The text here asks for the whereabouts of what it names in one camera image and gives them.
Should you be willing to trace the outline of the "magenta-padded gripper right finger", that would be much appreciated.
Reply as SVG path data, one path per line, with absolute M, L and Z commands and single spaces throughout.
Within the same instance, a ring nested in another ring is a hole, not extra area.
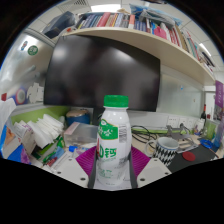
M 131 147 L 129 154 L 129 171 L 133 189 L 143 187 L 171 174 L 158 158 L 149 158 L 135 147 Z

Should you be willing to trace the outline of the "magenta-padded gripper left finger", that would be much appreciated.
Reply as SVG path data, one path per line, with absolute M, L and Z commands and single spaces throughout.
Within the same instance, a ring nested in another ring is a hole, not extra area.
M 92 147 L 77 158 L 65 159 L 56 169 L 56 174 L 78 186 L 92 189 L 96 178 L 96 147 Z

